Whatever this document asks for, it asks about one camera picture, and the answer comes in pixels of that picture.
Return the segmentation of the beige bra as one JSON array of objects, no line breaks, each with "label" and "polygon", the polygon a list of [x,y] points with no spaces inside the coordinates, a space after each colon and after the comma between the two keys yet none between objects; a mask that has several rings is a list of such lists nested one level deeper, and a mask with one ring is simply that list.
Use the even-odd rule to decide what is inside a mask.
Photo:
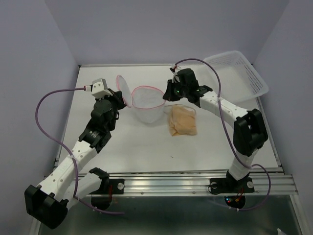
[{"label": "beige bra", "polygon": [[182,104],[166,105],[164,113],[168,116],[171,136],[197,135],[196,110]]}]

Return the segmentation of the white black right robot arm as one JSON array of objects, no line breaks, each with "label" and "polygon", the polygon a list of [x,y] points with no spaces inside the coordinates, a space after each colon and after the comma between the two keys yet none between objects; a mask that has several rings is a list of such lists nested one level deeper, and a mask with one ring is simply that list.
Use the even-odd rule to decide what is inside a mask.
[{"label": "white black right robot arm", "polygon": [[228,139],[234,152],[233,163],[228,170],[225,185],[230,191],[236,191],[243,185],[242,179],[249,174],[254,156],[268,140],[263,116],[257,109],[247,110],[223,98],[212,88],[199,85],[192,69],[172,68],[172,79],[167,81],[163,99],[174,102],[182,98],[207,110],[233,129],[233,137]]}]

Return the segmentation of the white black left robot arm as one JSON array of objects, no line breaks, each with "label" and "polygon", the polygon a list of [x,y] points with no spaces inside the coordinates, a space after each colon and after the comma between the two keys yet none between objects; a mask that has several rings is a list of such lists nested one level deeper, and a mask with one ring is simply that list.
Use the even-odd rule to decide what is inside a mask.
[{"label": "white black left robot arm", "polygon": [[96,99],[91,119],[67,157],[37,186],[24,192],[26,211],[50,229],[57,228],[69,209],[94,192],[111,198],[114,187],[107,172],[98,167],[79,179],[78,174],[106,146],[125,107],[121,91],[108,89],[108,94]]}]

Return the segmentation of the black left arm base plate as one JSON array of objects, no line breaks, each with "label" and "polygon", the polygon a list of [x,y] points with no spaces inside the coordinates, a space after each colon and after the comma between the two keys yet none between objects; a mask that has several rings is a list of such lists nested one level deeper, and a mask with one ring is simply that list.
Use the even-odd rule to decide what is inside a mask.
[{"label": "black left arm base plate", "polygon": [[105,179],[101,180],[101,184],[96,188],[96,191],[91,192],[91,195],[122,195],[124,194],[125,180]]}]

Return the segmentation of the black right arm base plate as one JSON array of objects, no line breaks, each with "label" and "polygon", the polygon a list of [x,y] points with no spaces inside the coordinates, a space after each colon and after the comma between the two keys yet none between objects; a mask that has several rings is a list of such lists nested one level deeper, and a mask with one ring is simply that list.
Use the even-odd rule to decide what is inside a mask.
[{"label": "black right arm base plate", "polygon": [[211,178],[208,191],[213,195],[232,194],[232,193],[254,193],[254,184],[251,178],[239,181],[230,178]]}]

